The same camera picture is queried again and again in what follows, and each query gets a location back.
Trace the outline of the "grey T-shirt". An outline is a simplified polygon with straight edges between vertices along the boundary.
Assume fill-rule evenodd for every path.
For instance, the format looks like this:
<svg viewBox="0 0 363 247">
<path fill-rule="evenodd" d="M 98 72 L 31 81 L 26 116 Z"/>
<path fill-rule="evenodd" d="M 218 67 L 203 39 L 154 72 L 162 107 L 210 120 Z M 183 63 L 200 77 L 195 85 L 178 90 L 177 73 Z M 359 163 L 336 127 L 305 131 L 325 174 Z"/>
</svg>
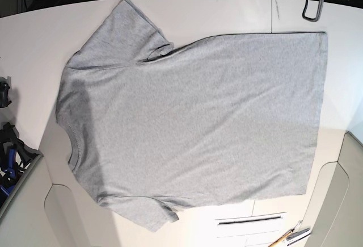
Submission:
<svg viewBox="0 0 363 247">
<path fill-rule="evenodd" d="M 325 32 L 211 36 L 175 49 L 122 0 L 67 62 L 56 121 L 101 207 L 155 232 L 176 210 L 303 195 Z"/>
</svg>

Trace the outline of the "grey tray left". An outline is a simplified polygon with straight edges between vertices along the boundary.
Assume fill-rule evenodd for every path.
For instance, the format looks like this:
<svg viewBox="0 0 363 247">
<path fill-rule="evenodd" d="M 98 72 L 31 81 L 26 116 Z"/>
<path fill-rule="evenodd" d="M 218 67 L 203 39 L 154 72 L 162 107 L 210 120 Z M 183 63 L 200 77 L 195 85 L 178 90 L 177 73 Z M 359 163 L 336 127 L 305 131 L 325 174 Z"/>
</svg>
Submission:
<svg viewBox="0 0 363 247">
<path fill-rule="evenodd" d="M 30 179 L 31 174 L 35 171 L 40 161 L 44 156 L 38 155 L 26 168 L 23 175 L 12 186 L 5 188 L 1 185 L 1 219 L 5 217 L 5 214 L 9 211 L 11 205 L 15 201 L 15 198 L 20 193 L 20 190 L 25 186 L 27 179 Z"/>
</svg>

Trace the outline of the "grey flat tool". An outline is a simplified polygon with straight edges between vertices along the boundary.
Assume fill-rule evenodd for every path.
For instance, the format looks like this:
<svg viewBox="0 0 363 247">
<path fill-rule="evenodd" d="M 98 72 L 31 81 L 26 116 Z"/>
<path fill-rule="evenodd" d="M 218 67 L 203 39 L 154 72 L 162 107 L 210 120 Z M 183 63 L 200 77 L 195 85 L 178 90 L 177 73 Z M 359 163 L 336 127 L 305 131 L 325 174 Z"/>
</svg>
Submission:
<svg viewBox="0 0 363 247">
<path fill-rule="evenodd" d="M 286 238 L 286 242 L 288 244 L 292 244 L 295 241 L 299 241 L 303 238 L 309 237 L 311 234 L 311 228 L 306 228 L 304 230 L 301 230 L 299 232 L 292 233 L 290 236 Z"/>
</svg>

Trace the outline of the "blue and black clamp tools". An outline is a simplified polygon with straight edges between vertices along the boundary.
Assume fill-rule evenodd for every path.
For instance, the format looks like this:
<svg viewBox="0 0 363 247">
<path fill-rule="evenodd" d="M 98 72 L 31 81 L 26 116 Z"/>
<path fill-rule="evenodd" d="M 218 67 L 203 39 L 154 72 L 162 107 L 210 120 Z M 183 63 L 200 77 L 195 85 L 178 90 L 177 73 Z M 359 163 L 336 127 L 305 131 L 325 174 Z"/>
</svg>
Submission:
<svg viewBox="0 0 363 247">
<path fill-rule="evenodd" d="M 11 123 L 1 128 L 1 185 L 14 185 L 25 172 L 27 166 L 40 152 L 29 148 L 17 135 Z"/>
</svg>

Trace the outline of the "black device at left edge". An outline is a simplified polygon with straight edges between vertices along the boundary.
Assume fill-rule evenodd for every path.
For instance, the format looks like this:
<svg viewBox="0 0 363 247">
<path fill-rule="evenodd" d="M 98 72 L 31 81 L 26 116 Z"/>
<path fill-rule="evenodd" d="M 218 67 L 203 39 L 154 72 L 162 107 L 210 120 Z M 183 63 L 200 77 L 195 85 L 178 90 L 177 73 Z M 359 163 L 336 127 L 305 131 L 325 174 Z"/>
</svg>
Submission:
<svg viewBox="0 0 363 247">
<path fill-rule="evenodd" d="M 1 77 L 0 85 L 0 108 L 6 108 L 12 103 L 9 98 L 10 85 L 4 77 Z"/>
</svg>

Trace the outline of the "wooden handled tool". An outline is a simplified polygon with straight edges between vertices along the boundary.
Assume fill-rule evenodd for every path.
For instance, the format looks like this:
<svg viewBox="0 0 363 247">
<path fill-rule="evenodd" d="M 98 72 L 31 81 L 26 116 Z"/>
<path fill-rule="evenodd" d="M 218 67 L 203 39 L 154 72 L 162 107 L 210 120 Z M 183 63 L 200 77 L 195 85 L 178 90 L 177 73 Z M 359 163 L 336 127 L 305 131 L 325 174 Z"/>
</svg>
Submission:
<svg viewBox="0 0 363 247">
<path fill-rule="evenodd" d="M 279 239 L 277 239 L 275 242 L 271 243 L 268 247 L 274 247 L 281 242 L 283 242 L 288 236 L 290 236 L 293 233 L 293 230 L 287 231 L 283 236 L 281 236 Z"/>
</svg>

